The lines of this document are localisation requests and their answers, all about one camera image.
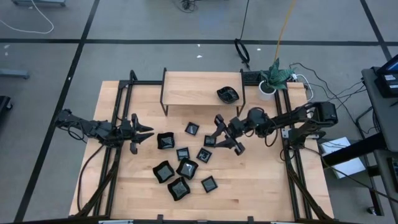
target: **wooden shelf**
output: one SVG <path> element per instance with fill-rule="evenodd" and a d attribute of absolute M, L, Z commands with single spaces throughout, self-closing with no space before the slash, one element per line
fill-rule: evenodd
<path fill-rule="evenodd" d="M 245 104 L 241 72 L 170 72 L 164 70 L 160 104 L 168 106 L 240 106 Z M 230 86 L 236 90 L 239 99 L 224 103 L 217 90 Z"/>

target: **black floor strip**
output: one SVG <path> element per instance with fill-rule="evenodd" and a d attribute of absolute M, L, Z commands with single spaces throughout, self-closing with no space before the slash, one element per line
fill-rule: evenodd
<path fill-rule="evenodd" d="M 386 42 L 387 46 L 398 46 L 398 42 Z"/>
<path fill-rule="evenodd" d="M 45 134 L 43 145 L 42 145 L 42 147 L 40 149 L 39 156 L 38 156 L 38 158 L 36 160 L 36 163 L 35 163 L 35 166 L 33 168 L 32 174 L 30 176 L 29 182 L 28 182 L 27 187 L 25 189 L 24 196 L 22 197 L 21 203 L 19 204 L 19 208 L 18 208 L 17 214 L 15 216 L 14 222 L 22 222 L 24 217 L 25 217 L 25 213 L 26 213 L 27 207 L 29 205 L 30 199 L 32 198 L 32 194 L 34 192 L 37 180 L 39 178 L 40 171 L 42 170 L 45 157 L 46 157 L 47 152 L 48 152 L 49 147 L 50 147 L 52 136 L 53 136 L 54 131 L 55 131 L 55 126 L 53 125 L 53 123 L 55 121 L 55 118 L 56 118 L 57 114 L 63 108 L 63 104 L 64 104 L 65 99 L 67 97 L 68 90 L 69 90 L 70 84 L 72 82 L 72 78 L 73 78 L 73 76 L 75 74 L 76 67 L 78 65 L 78 62 L 79 62 L 79 59 L 80 59 L 80 56 L 81 56 L 81 52 L 83 51 L 84 42 L 85 42 L 85 40 L 87 38 L 88 32 L 90 31 L 90 27 L 91 27 L 91 24 L 93 23 L 95 12 L 97 10 L 97 7 L 98 7 L 99 3 L 100 3 L 100 0 L 95 0 L 95 2 L 93 3 L 93 6 L 91 8 L 90 15 L 88 17 L 85 29 L 83 31 L 83 34 L 81 35 L 81 40 L 80 40 L 79 45 L 77 47 L 75 56 L 74 56 L 74 58 L 72 60 L 72 64 L 70 65 L 68 76 L 67 76 L 67 78 L 65 80 L 65 83 L 63 84 L 63 88 L 62 88 L 62 91 L 61 91 L 61 94 L 60 94 L 60 98 L 58 99 L 58 103 L 57 103 L 57 105 L 55 107 L 55 111 L 54 111 L 54 114 L 52 116 L 52 119 L 51 119 L 49 128 L 47 130 L 47 133 Z"/>
<path fill-rule="evenodd" d="M 27 44 L 79 44 L 80 39 L 23 39 L 5 38 L 0 43 L 27 43 Z"/>
<path fill-rule="evenodd" d="M 242 40 L 245 45 L 277 45 L 277 40 Z M 119 40 L 87 39 L 86 44 L 234 44 L 234 40 Z M 281 45 L 313 46 L 378 46 L 377 41 L 312 41 L 283 40 Z"/>
<path fill-rule="evenodd" d="M 80 39 L 0 39 L 0 43 L 27 44 L 79 44 Z M 276 45 L 277 40 L 242 40 L 245 45 Z M 84 44 L 234 44 L 234 40 L 122 40 L 122 39 L 86 39 Z M 283 40 L 281 45 L 302 46 L 378 46 L 378 41 L 316 41 Z M 396 46 L 398 42 L 386 42 Z"/>
<path fill-rule="evenodd" d="M 387 45 L 386 45 L 386 43 L 385 43 L 385 41 L 383 39 L 383 36 L 380 33 L 379 28 L 377 27 L 376 21 L 373 18 L 373 15 L 371 13 L 371 10 L 370 10 L 368 4 L 366 3 L 365 0 L 361 0 L 361 4 L 362 4 L 362 7 L 363 7 L 363 9 L 365 11 L 366 16 L 369 19 L 369 23 L 372 26 L 373 32 L 376 35 L 377 41 L 380 43 L 381 49 L 382 49 L 382 51 L 384 53 L 384 56 L 386 57 L 387 60 L 390 60 L 392 58 L 391 54 L 390 54 L 390 51 L 388 51 L 388 47 L 387 47 Z"/>

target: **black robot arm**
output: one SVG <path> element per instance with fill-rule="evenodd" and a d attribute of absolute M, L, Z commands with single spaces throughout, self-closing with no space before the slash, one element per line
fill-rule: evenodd
<path fill-rule="evenodd" d="M 301 127 L 288 130 L 285 135 L 289 137 L 291 146 L 303 146 L 305 138 L 311 134 L 324 135 L 319 130 L 321 128 L 331 127 L 338 122 L 336 108 L 330 102 L 316 102 L 307 103 L 300 106 L 289 113 L 276 116 L 274 118 L 268 117 L 262 108 L 252 108 L 248 112 L 248 116 L 239 120 L 235 117 L 229 121 L 228 126 L 224 123 L 223 117 L 218 114 L 215 118 L 217 130 L 211 137 L 217 137 L 225 133 L 225 140 L 216 144 L 216 147 L 235 148 L 235 153 L 241 155 L 245 148 L 237 142 L 236 138 L 241 137 L 243 134 L 254 131 L 259 138 L 265 138 L 272 134 L 276 129 L 285 126 L 304 123 Z"/>
<path fill-rule="evenodd" d="M 125 140 L 131 140 L 130 151 L 137 154 L 136 144 L 140 144 L 154 133 L 137 134 L 137 132 L 152 131 L 153 129 L 138 122 L 136 114 L 131 115 L 131 123 L 127 119 L 121 121 L 121 125 L 112 127 L 108 121 L 87 121 L 72 114 L 68 109 L 62 110 L 56 120 L 56 127 L 66 130 L 75 139 L 83 139 L 70 131 L 70 128 L 80 130 L 88 138 L 95 138 L 99 143 L 108 147 L 119 147 Z"/>

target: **concrete floor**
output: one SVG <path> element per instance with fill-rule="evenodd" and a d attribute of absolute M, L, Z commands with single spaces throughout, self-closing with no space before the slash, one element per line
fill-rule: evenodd
<path fill-rule="evenodd" d="M 277 40 L 290 1 L 251 0 L 244 40 Z M 398 42 L 394 20 L 398 1 L 366 0 L 382 37 Z M 51 34 L 25 34 L 0 24 L 0 67 L 26 69 L 29 80 L 0 78 L 0 95 L 12 97 L 14 108 L 0 129 L 0 223 L 12 222 L 39 155 L 47 128 L 76 52 L 77 44 L 7 43 L 1 39 L 80 39 L 94 0 L 69 0 L 65 8 L 40 5 L 54 23 Z M 178 11 L 172 1 L 100 0 L 89 39 L 125 40 L 232 40 L 239 38 L 246 1 L 202 0 L 191 14 Z M 0 1 L 0 19 L 20 29 L 47 30 L 49 25 L 34 9 Z M 297 1 L 285 29 L 284 40 L 377 42 L 360 0 Z M 251 69 L 267 69 L 275 45 L 247 45 Z M 391 55 L 398 47 L 388 48 Z M 300 62 L 317 71 L 334 92 L 350 87 L 361 70 L 386 62 L 380 46 L 281 45 L 282 68 Z M 101 82 L 127 79 L 133 69 L 140 80 L 160 80 L 162 70 L 238 71 L 243 68 L 232 44 L 85 44 L 64 108 L 76 115 L 93 117 Z M 302 68 L 310 83 L 322 85 Z M 313 87 L 314 101 L 327 100 Z M 366 92 L 346 102 L 357 117 L 370 106 Z M 347 112 L 338 110 L 339 123 L 327 129 L 327 138 L 359 139 Z M 373 124 L 362 119 L 363 129 Z M 63 218 L 68 215 L 85 145 L 56 130 L 24 220 Z M 347 222 L 394 223 L 387 200 L 386 215 L 366 213 L 371 206 L 367 189 L 349 180 L 336 180 L 325 172 L 335 217 Z M 363 174 L 356 175 L 366 181 Z M 383 191 L 380 179 L 378 189 Z"/>

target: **black square bowl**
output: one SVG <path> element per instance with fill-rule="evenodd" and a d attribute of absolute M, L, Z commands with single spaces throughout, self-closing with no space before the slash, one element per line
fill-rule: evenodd
<path fill-rule="evenodd" d="M 203 143 L 203 145 L 207 147 L 215 147 L 216 142 L 217 138 L 212 138 L 211 136 L 205 135 L 205 142 Z"/>
<path fill-rule="evenodd" d="M 207 163 L 209 161 L 211 155 L 212 155 L 212 153 L 210 151 L 207 151 L 206 149 L 201 148 L 197 155 L 197 159 Z"/>
<path fill-rule="evenodd" d="M 203 185 L 203 188 L 206 190 L 206 193 L 211 192 L 212 190 L 218 187 L 213 176 L 207 177 L 206 179 L 201 181 L 201 184 Z"/>
<path fill-rule="evenodd" d="M 178 161 L 182 160 L 183 158 L 189 159 L 189 151 L 188 147 L 177 149 L 177 159 Z"/>
<path fill-rule="evenodd" d="M 159 133 L 157 134 L 157 148 L 171 149 L 174 148 L 174 133 Z"/>
<path fill-rule="evenodd" d="M 173 167 L 170 166 L 168 161 L 161 162 L 157 167 L 152 169 L 159 183 L 164 183 L 174 176 Z"/>
<path fill-rule="evenodd" d="M 176 172 L 179 175 L 187 178 L 188 180 L 191 180 L 195 175 L 195 171 L 198 167 L 199 165 L 196 162 L 193 162 L 187 158 L 183 158 Z"/>
<path fill-rule="evenodd" d="M 199 125 L 189 122 L 185 128 L 185 132 L 191 135 L 196 135 L 199 130 Z"/>
<path fill-rule="evenodd" d="M 188 184 L 183 177 L 175 179 L 175 181 L 167 184 L 169 192 L 172 194 L 174 201 L 178 201 L 187 194 L 191 193 Z"/>

